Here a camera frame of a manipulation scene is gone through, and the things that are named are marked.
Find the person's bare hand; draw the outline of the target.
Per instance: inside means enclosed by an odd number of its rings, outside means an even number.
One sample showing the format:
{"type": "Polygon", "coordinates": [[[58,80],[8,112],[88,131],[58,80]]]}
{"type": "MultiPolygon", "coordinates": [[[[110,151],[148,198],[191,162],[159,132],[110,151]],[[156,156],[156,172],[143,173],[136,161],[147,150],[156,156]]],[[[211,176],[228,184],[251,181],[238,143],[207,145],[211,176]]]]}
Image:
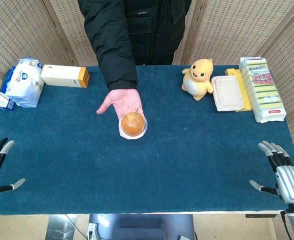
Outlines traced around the person's bare hand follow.
{"type": "Polygon", "coordinates": [[[125,115],[130,113],[137,113],[144,120],[146,125],[146,118],[143,113],[142,102],[139,93],[136,89],[114,89],[111,90],[105,97],[101,106],[96,113],[103,114],[110,106],[113,106],[119,120],[119,134],[125,139],[130,139],[128,135],[121,130],[121,122],[125,115]]]}

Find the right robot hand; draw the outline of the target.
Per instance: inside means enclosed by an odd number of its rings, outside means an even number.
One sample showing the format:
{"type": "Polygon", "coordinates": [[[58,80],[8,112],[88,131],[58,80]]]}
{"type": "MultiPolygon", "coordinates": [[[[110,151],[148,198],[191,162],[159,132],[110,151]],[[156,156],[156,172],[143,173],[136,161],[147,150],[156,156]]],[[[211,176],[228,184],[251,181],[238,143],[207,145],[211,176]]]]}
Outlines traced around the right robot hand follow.
{"type": "Polygon", "coordinates": [[[258,191],[278,195],[286,204],[294,204],[294,165],[289,154],[279,145],[262,141],[258,147],[265,153],[276,179],[276,187],[249,183],[258,191]]]}

